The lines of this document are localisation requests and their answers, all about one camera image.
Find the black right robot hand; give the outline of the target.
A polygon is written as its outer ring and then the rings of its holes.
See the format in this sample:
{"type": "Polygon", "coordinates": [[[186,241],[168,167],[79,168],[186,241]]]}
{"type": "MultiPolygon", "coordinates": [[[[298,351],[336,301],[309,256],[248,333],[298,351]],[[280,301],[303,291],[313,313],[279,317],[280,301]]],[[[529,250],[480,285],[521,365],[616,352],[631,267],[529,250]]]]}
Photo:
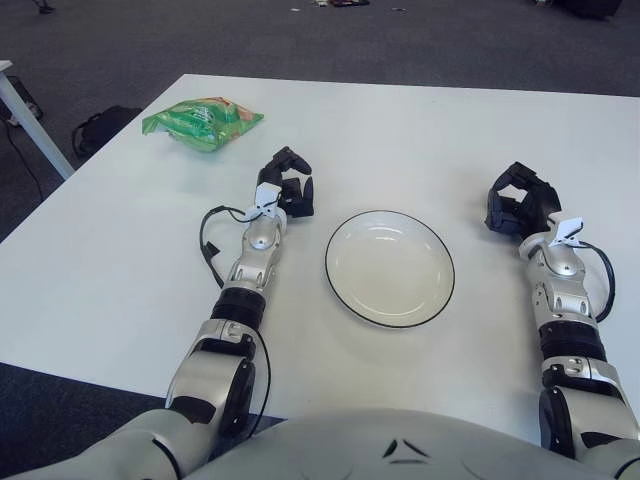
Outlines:
{"type": "Polygon", "coordinates": [[[487,195],[486,226],[494,232],[525,239],[548,232],[548,217],[561,210],[556,190],[535,171],[520,162],[511,164],[494,182],[487,195]],[[526,192],[521,201],[499,194],[512,186],[526,192]]]}

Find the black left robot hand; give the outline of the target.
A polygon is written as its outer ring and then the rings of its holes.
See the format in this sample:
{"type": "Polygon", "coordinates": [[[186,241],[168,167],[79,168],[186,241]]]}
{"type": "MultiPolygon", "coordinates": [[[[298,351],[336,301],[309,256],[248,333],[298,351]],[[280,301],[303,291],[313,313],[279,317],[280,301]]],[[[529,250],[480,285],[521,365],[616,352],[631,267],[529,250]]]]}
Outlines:
{"type": "Polygon", "coordinates": [[[292,218],[313,216],[312,167],[284,146],[259,171],[256,194],[265,198],[264,202],[256,200],[257,205],[277,206],[292,218]]]}

